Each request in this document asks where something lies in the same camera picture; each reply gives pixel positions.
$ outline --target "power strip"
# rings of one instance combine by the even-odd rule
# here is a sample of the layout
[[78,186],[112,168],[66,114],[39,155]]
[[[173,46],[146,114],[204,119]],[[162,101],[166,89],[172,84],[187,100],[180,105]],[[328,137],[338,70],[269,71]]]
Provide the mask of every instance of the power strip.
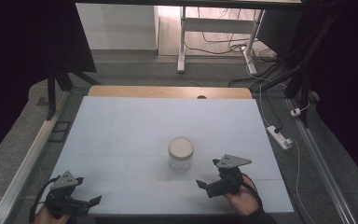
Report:
[[290,138],[284,138],[281,133],[275,133],[276,128],[274,126],[267,127],[268,133],[275,139],[275,141],[279,144],[279,146],[286,150],[288,148],[292,147],[292,139]]

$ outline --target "glass jar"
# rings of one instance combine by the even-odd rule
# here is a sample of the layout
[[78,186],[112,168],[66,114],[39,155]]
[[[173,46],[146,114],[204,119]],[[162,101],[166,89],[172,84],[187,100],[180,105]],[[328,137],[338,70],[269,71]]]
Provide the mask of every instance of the glass jar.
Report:
[[170,154],[170,167],[174,171],[182,173],[190,169],[193,162],[194,147],[188,138],[183,136],[174,138],[169,144],[168,152]]

